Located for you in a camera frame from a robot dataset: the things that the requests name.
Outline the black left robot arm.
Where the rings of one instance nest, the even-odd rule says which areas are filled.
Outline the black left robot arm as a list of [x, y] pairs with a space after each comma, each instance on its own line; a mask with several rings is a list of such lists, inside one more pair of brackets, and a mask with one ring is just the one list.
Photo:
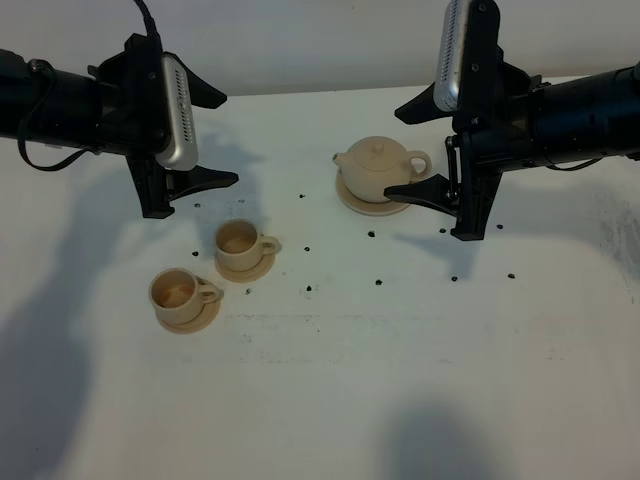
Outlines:
[[238, 181], [198, 164], [192, 109], [216, 109], [226, 95], [165, 51], [158, 36], [132, 34], [123, 52], [87, 71], [2, 51], [2, 137], [16, 140], [22, 156], [29, 141], [72, 148], [49, 172], [85, 153], [124, 156], [146, 218], [164, 219], [172, 201]]

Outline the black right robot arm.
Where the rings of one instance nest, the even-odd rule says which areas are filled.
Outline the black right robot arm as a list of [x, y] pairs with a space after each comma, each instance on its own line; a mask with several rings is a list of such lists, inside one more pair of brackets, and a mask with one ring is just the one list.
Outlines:
[[455, 218], [453, 237], [484, 237], [501, 177], [545, 167], [575, 171], [639, 157], [639, 68], [552, 85], [507, 63], [491, 0], [447, 5], [436, 79], [395, 115], [407, 125], [451, 118], [447, 176], [389, 186], [387, 199]]

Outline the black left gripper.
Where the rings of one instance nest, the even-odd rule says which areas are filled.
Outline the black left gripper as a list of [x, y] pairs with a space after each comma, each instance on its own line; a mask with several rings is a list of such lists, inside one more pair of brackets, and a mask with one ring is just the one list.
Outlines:
[[[174, 213], [169, 202], [228, 188], [239, 180], [234, 172], [201, 166], [165, 171], [156, 161], [155, 155], [170, 143], [162, 53], [157, 34], [132, 34], [123, 52], [87, 68], [100, 91], [99, 139], [107, 152], [126, 158], [145, 218], [166, 218]], [[186, 73], [193, 106], [219, 108], [227, 101], [225, 93], [197, 76], [177, 55], [174, 60]]]

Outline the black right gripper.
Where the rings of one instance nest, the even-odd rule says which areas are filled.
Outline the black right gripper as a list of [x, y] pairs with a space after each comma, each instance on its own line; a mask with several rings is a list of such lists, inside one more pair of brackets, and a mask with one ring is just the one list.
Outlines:
[[484, 238], [501, 181], [501, 169], [513, 162], [526, 143], [526, 127], [516, 99], [533, 88], [523, 70], [504, 60], [498, 45], [501, 15], [494, 1], [452, 1], [446, 46], [457, 81], [454, 112], [434, 101], [435, 84], [394, 115], [406, 125], [452, 116], [454, 135], [446, 142], [449, 180], [441, 174], [406, 185], [389, 186], [384, 196], [396, 203], [421, 206], [456, 218], [452, 236], [462, 241]]

